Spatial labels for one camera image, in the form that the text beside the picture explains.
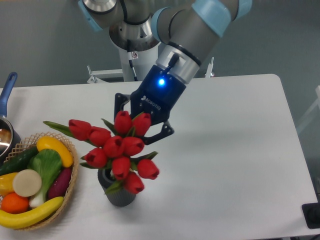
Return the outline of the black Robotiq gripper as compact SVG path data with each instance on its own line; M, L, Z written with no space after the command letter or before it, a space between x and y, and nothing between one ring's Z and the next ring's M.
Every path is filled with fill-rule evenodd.
M162 123L159 133L142 137L145 145L151 145L174 134L168 119L173 106L185 89L185 84L157 65L153 65L138 89L131 95L119 92L115 94L114 119L129 102L132 117L140 113L150 114L152 125Z

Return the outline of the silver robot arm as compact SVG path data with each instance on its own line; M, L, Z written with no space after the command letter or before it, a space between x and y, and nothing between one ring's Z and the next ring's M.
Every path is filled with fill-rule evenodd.
M150 145L174 133L170 111L229 24L246 15L250 0L192 0L155 12L149 0L80 0L78 6L92 28L108 29L117 47L123 79L139 81L131 94L115 95L115 112L130 104L132 117L150 115L160 133Z

